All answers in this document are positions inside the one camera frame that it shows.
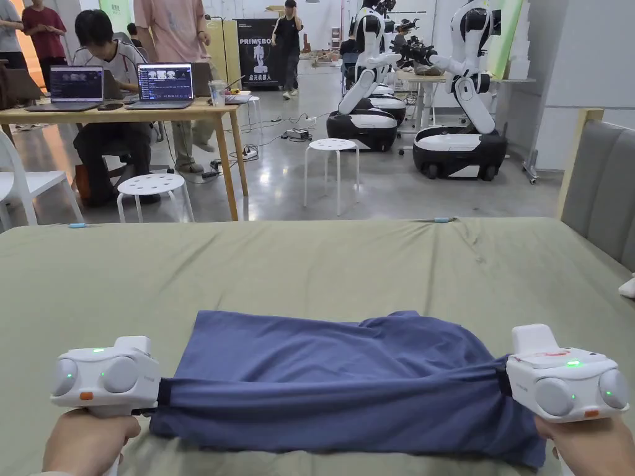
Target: white stool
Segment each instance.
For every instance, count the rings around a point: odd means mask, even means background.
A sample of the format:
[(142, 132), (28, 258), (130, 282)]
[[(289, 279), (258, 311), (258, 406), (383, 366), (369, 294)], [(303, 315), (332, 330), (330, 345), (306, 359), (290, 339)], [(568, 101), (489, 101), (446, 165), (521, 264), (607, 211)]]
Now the white stool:
[[(341, 182), (341, 163), (340, 150), (355, 149), (357, 159), (357, 187), (355, 189), (355, 202), (359, 203), (359, 146), (350, 140), (344, 139), (320, 139), (313, 141), (307, 147), (304, 153), (304, 206), (307, 205), (307, 182), (309, 170), (309, 149), (325, 150), (327, 152), (335, 151), (337, 155), (337, 216), (340, 216), (340, 182)], [(326, 195), (326, 184), (328, 182), (328, 156), (324, 156), (324, 194)]]
[(187, 206), (187, 212), (190, 215), (190, 220), (194, 222), (194, 213), (192, 212), (192, 204), (190, 203), (190, 195), (187, 193), (185, 180), (180, 175), (175, 175), (173, 173), (151, 173), (148, 175), (139, 175), (137, 177), (129, 178), (125, 182), (119, 184), (117, 187), (117, 190), (119, 191), (119, 197), (117, 197), (119, 221), (121, 223), (126, 223), (126, 217), (123, 215), (123, 205), (121, 204), (124, 195), (134, 196), (135, 203), (137, 204), (139, 223), (143, 223), (144, 218), (141, 215), (141, 203), (139, 201), (139, 197), (144, 195), (164, 194), (165, 192), (168, 193), (170, 199), (172, 200), (175, 216), (178, 219), (179, 209), (172, 190), (176, 190), (179, 187), (183, 187), (185, 206)]
[(262, 135), (262, 114), (260, 111), (260, 98), (258, 96), (252, 96), (251, 99), (249, 99), (249, 102), (253, 103), (256, 110), (256, 120), (260, 124), (260, 135)]

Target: robot poster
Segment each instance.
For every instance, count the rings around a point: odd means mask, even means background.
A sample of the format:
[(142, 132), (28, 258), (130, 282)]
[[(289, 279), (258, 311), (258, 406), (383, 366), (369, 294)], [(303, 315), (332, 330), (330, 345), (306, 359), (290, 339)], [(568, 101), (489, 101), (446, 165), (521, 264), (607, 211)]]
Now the robot poster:
[(271, 35), (276, 26), (273, 18), (236, 20), (243, 85), (277, 86), (279, 66), (272, 55)]

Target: gray floor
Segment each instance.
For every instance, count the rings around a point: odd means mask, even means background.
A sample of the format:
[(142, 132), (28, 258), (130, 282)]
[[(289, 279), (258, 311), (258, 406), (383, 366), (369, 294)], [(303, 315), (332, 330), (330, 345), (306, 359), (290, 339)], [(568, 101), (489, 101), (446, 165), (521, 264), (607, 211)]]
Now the gray floor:
[[(336, 68), (312, 69), (301, 63), (300, 94), (291, 101), (283, 101), (280, 93), (259, 91), (263, 120), (277, 117), (298, 118), (320, 116), (335, 110), (339, 101), (340, 76)], [(248, 124), (248, 111), (241, 108), (241, 124)], [(249, 117), (255, 122), (253, 107)], [(307, 127), (303, 116), (297, 126)], [(326, 137), (326, 117), (320, 117), (312, 131), (313, 137)], [(260, 145), (279, 137), (293, 125), (289, 121), (265, 124), (264, 136), (257, 127), (243, 133), (243, 144)], [(71, 125), (47, 126), (39, 130), (15, 134), (17, 149), (27, 170), (59, 169), (67, 171), (70, 179), (79, 158), (72, 147), (76, 129)], [(226, 134), (233, 148), (231, 134)], [(354, 154), (342, 156), (342, 215), (343, 220), (372, 218), (434, 218), (439, 216), (553, 216), (556, 210), (561, 177), (544, 178), (530, 185), (518, 161), (508, 160), (494, 182), (472, 180), (428, 180), (414, 167), (411, 155), (399, 156), (400, 145), (408, 145), (406, 136), (398, 140), (390, 152), (365, 153), (361, 156), (361, 202), (354, 203)], [(330, 159), (329, 192), (323, 194), (323, 162), (314, 155), (309, 164), (309, 205), (302, 207), (304, 192), (304, 150), (306, 143), (291, 143), (276, 139), (260, 148), (259, 160), (246, 165), (250, 195), (243, 197), (237, 167), (231, 169), (238, 213), (242, 220), (335, 220), (336, 188), (335, 157)], [(209, 168), (209, 161), (218, 154), (196, 149), (197, 162)], [(153, 164), (171, 163), (166, 142), (153, 146)], [(188, 176), (201, 181), (200, 176)], [(188, 183), (188, 190), (197, 221), (230, 220), (222, 177), (204, 185)], [(35, 200), (40, 224), (75, 221), (61, 190), (53, 190)], [(118, 222), (116, 206), (102, 209), (83, 209), (88, 223)], [(136, 221), (134, 202), (126, 203), (128, 221)], [(25, 225), (21, 208), (12, 208), (14, 225)], [(145, 221), (173, 221), (170, 201), (144, 206)]]

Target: mattress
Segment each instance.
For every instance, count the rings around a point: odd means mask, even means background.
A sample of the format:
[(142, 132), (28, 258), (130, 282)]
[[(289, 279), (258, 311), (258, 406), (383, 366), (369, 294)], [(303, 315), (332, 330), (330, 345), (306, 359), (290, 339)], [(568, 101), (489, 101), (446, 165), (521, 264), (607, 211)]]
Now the mattress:
[[(0, 235), (0, 263), (3, 476), (40, 469), (63, 411), (48, 402), (58, 355), (144, 334), (172, 376), (201, 309), (349, 322), (414, 310), (493, 355), (512, 351), (512, 327), (543, 322), (635, 382), (635, 303), (617, 293), (629, 271), (548, 218), (24, 227)], [(124, 453), (127, 475), (531, 473), (478, 457), (217, 453), (147, 431)], [(559, 474), (551, 456), (541, 474)]]

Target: hair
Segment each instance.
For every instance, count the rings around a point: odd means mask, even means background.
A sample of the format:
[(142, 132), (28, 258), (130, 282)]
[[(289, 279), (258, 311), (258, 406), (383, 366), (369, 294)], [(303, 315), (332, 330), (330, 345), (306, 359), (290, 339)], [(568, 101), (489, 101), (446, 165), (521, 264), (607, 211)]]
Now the hair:
[(112, 23), (102, 10), (84, 10), (75, 18), (75, 35), (81, 46), (103, 46), (112, 41)]

